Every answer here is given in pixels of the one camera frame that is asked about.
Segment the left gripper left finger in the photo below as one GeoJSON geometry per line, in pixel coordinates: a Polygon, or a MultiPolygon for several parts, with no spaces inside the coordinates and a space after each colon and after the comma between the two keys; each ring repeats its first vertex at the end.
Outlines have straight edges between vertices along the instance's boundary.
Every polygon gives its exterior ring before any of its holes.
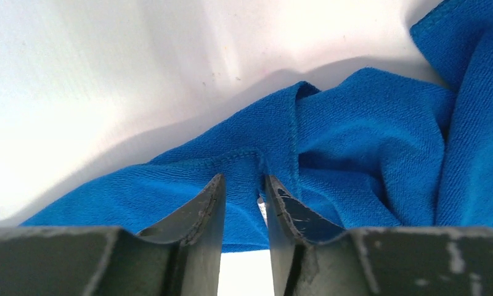
{"type": "Polygon", "coordinates": [[[161,295],[217,294],[225,211],[225,177],[216,174],[193,199],[138,233],[168,248],[161,295]]]}

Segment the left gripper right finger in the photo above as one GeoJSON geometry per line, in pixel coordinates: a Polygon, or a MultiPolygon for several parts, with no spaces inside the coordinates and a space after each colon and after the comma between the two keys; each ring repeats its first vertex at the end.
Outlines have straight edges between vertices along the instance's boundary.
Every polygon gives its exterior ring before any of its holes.
{"type": "Polygon", "coordinates": [[[327,262],[321,250],[345,228],[293,197],[274,175],[265,177],[265,193],[274,293],[319,294],[314,280],[327,262]]]}

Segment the blue towel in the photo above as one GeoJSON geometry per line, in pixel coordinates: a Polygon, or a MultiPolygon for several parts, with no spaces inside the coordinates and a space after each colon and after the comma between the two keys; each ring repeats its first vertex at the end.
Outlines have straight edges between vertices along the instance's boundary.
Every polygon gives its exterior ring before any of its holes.
{"type": "Polygon", "coordinates": [[[256,203],[265,175],[344,228],[493,228],[493,1],[443,1],[410,34],[445,86],[375,68],[325,91],[300,82],[83,184],[25,226],[138,232],[222,173],[225,252],[268,247],[256,203]]]}

